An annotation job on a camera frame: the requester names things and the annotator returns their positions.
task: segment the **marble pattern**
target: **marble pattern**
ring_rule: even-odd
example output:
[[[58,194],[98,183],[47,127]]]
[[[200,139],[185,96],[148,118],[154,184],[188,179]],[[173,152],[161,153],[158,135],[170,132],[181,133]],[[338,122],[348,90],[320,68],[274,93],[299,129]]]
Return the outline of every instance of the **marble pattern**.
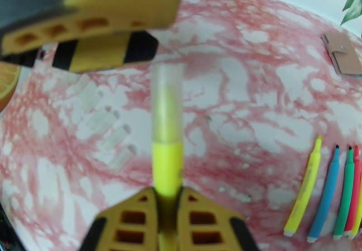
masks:
[[[362,140],[362,84],[335,74],[320,38],[328,30],[342,31],[280,1],[183,0],[175,25],[152,31],[161,43],[152,64],[186,65],[186,184],[239,211],[262,251],[362,250],[361,236],[331,238],[343,168],[322,237],[306,242],[334,145],[343,164],[347,145]],[[74,88],[84,76],[64,80],[50,68],[52,56],[4,113],[1,202],[30,251],[75,251],[97,212],[152,184],[150,64],[90,74],[101,97],[84,110]],[[90,133],[85,124],[97,109],[117,120]],[[101,142],[117,126],[127,134],[105,151]],[[312,199],[287,238],[283,227],[318,135],[323,159]],[[114,171],[110,159],[126,148],[129,162]]]

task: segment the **green marker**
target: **green marker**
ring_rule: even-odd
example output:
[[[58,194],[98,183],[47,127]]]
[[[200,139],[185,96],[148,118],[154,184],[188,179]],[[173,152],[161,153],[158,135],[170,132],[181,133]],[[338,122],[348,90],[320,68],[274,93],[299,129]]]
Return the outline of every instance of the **green marker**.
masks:
[[[341,205],[339,207],[339,213],[334,227],[333,239],[339,240],[346,226],[349,206],[351,205],[351,197],[353,191],[353,176],[354,176],[354,163],[353,163],[353,150],[350,147],[348,150],[348,159],[344,168],[344,183],[343,193],[341,199]]]

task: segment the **clear plastic cap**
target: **clear plastic cap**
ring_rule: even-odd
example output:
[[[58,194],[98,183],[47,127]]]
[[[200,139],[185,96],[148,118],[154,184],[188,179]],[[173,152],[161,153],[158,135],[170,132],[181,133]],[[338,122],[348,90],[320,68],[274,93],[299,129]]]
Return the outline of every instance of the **clear plastic cap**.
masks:
[[[152,138],[154,142],[183,140],[184,65],[161,64],[151,67]]]

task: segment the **brown wallet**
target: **brown wallet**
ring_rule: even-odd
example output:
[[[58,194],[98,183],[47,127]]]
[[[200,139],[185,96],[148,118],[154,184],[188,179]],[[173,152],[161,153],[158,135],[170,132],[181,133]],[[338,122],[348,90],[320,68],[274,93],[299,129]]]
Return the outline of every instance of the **brown wallet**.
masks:
[[[322,40],[327,48],[336,73],[343,76],[362,76],[362,65],[348,35],[326,32]]]

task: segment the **yellow highlighter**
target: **yellow highlighter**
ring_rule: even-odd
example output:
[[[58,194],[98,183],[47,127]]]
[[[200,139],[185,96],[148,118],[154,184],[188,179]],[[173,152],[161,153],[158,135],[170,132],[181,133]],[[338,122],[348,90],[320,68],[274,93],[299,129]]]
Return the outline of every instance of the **yellow highlighter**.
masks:
[[[297,200],[293,210],[284,227],[284,235],[291,237],[297,231],[307,208],[315,180],[317,178],[319,163],[321,159],[320,149],[322,147],[322,137],[319,136],[315,141],[314,149],[310,154],[307,170],[305,172],[302,185],[300,187]]]
[[[359,187],[359,198],[358,198],[356,217],[354,219],[352,231],[349,233],[348,236],[350,239],[354,239],[357,236],[362,220],[362,177],[360,181],[361,182]]]
[[[183,182],[183,66],[160,65],[152,73],[152,157],[160,251],[176,251],[177,200]]]

